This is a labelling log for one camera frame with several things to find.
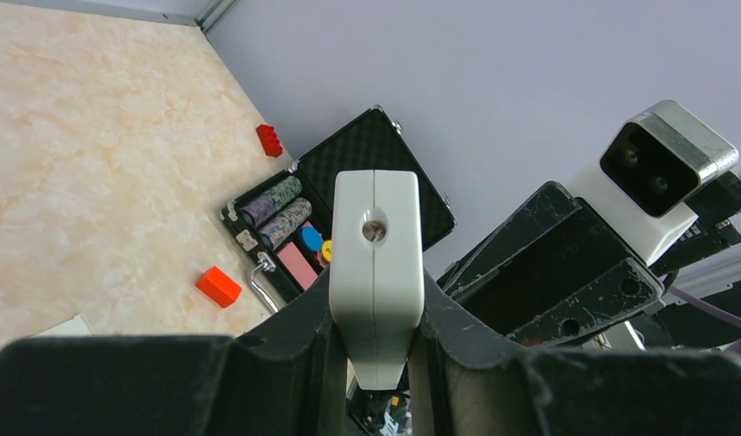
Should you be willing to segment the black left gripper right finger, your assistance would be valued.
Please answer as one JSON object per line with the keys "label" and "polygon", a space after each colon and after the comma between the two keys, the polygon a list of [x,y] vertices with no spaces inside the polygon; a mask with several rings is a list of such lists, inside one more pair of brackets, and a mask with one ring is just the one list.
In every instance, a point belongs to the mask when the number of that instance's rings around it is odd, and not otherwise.
{"label": "black left gripper right finger", "polygon": [[418,435],[741,435],[741,356],[527,348],[426,276],[409,358]]}

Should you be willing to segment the orange rectangular block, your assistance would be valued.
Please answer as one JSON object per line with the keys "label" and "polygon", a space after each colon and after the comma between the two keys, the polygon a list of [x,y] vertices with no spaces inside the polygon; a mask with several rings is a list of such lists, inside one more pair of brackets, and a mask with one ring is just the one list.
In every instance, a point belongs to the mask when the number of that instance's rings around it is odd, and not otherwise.
{"label": "orange rectangular block", "polygon": [[204,272],[195,287],[222,308],[234,304],[242,293],[241,285],[217,266]]}

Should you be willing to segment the red toy brick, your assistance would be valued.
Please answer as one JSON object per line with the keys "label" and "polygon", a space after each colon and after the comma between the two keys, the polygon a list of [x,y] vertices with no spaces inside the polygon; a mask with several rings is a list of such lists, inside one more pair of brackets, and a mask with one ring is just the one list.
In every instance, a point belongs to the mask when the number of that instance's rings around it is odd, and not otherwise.
{"label": "red toy brick", "polygon": [[280,157],[283,154],[282,142],[273,126],[269,124],[259,124],[255,128],[259,141],[264,153],[273,158]]}

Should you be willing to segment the white battery cover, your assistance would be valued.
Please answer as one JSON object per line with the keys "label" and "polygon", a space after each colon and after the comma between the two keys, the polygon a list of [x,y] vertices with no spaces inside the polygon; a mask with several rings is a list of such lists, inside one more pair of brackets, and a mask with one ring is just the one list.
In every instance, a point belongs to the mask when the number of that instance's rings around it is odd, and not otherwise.
{"label": "white battery cover", "polygon": [[52,337],[79,337],[92,336],[94,330],[82,314],[77,314],[73,318],[61,322],[47,330],[39,332],[35,337],[52,336]]}

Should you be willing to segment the pink card box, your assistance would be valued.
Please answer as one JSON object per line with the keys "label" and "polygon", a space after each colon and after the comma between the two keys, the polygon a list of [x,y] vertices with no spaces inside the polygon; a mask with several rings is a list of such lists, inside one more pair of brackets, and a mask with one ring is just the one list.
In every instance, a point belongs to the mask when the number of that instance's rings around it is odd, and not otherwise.
{"label": "pink card box", "polygon": [[318,274],[293,242],[286,243],[277,252],[277,256],[303,291],[308,290],[317,280]]}

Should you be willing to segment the white remote control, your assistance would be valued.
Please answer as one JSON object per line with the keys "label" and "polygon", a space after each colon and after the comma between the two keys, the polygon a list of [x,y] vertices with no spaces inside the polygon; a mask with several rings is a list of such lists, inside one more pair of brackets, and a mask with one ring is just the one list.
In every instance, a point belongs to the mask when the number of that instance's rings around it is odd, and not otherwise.
{"label": "white remote control", "polygon": [[397,387],[424,309],[418,177],[390,170],[337,175],[329,301],[357,383]]}

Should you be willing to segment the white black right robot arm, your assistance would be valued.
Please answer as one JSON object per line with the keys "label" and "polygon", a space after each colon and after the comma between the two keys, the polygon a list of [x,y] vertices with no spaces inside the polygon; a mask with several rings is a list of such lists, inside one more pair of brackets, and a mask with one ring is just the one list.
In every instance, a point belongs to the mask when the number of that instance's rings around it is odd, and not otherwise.
{"label": "white black right robot arm", "polygon": [[697,215],[653,263],[583,199],[547,182],[439,279],[451,299],[524,346],[579,345],[665,293],[664,277],[741,243],[741,179],[720,176],[690,199]]}

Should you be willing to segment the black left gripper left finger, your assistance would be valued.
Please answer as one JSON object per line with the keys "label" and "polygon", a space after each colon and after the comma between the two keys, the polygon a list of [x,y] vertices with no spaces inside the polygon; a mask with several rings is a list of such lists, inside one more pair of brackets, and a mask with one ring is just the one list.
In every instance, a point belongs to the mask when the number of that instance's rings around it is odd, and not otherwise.
{"label": "black left gripper left finger", "polygon": [[341,435],[329,276],[249,332],[34,337],[0,351],[0,435]]}

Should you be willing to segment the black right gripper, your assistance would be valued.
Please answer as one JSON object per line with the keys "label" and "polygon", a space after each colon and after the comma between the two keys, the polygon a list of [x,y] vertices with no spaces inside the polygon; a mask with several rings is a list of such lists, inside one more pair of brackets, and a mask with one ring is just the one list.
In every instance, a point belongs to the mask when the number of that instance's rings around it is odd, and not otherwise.
{"label": "black right gripper", "polygon": [[438,284],[493,331],[538,347],[581,343],[664,290],[618,233],[557,182],[540,186]]}

